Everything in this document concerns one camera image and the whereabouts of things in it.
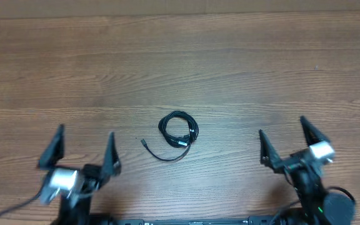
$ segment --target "beige wall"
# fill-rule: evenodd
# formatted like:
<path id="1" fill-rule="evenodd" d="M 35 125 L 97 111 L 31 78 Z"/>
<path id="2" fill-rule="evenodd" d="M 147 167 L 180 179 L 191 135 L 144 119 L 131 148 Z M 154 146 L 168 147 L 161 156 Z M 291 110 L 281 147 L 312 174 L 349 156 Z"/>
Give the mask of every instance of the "beige wall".
<path id="1" fill-rule="evenodd" d="M 0 19 L 360 10 L 360 0 L 0 0 Z"/>

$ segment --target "coiled black cable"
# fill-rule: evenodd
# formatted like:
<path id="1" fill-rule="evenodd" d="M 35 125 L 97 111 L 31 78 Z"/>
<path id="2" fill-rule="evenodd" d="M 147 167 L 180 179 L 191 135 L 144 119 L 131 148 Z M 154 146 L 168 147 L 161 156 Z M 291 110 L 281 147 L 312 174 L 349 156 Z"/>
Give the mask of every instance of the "coiled black cable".
<path id="1" fill-rule="evenodd" d="M 168 134 L 168 132 L 166 132 L 166 126 L 168 125 L 169 120 L 172 118 L 175 118 L 175 117 L 182 118 L 187 121 L 188 128 L 189 128 L 189 134 L 184 135 L 183 137 L 174 137 L 174 136 Z M 195 119 L 183 111 L 173 111 L 169 115 L 163 117 L 160 120 L 157 128 L 162 133 L 162 135 L 164 136 L 167 143 L 170 144 L 171 146 L 176 147 L 176 148 L 187 147 L 187 149 L 180 156 L 175 157 L 173 159 L 163 159 L 161 157 L 156 156 L 151 150 L 149 150 L 149 148 L 147 146 L 147 142 L 144 139 L 141 140 L 142 145 L 149 151 L 149 153 L 151 153 L 152 156 L 154 156 L 158 160 L 166 161 L 166 162 L 176 161 L 176 160 L 182 159 L 184 156 L 186 156 L 186 154 L 190 150 L 191 143 L 193 143 L 197 139 L 198 133 L 199 133 L 198 124 L 195 121 Z"/>

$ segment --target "wooden tabletop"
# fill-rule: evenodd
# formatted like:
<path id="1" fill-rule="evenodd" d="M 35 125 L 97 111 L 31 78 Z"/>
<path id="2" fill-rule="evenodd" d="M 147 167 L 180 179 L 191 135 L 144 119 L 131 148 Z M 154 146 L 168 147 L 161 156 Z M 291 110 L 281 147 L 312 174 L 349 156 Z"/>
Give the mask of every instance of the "wooden tabletop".
<path id="1" fill-rule="evenodd" d="M 159 120 L 189 113 L 189 154 Z M 306 147 L 305 115 L 336 149 L 325 185 L 357 199 L 360 224 L 360 11 L 0 20 L 0 210 L 33 196 L 39 156 L 66 125 L 61 164 L 101 164 L 115 132 L 122 174 L 93 199 L 117 218 L 245 218 L 297 199 L 259 163 L 259 129 L 282 157 Z M 187 133 L 174 120 L 168 131 Z M 59 201 L 0 224 L 49 224 Z"/>

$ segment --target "wooden table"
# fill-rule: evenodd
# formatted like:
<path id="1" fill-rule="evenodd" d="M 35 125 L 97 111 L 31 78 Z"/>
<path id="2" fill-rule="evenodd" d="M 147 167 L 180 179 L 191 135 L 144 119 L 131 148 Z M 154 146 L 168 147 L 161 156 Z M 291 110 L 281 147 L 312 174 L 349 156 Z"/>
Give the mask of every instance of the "wooden table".
<path id="1" fill-rule="evenodd" d="M 199 123 L 182 160 L 158 131 Z M 351 191 L 360 224 L 360 11 L 0 20 L 0 210 L 36 193 L 40 154 L 66 125 L 61 164 L 101 164 L 116 134 L 122 174 L 93 199 L 117 218 L 243 218 L 297 197 L 259 163 L 258 130 L 285 157 L 299 116 L 333 141 L 325 185 Z M 169 131 L 186 134 L 182 121 Z M 59 201 L 0 224 L 49 224 Z"/>

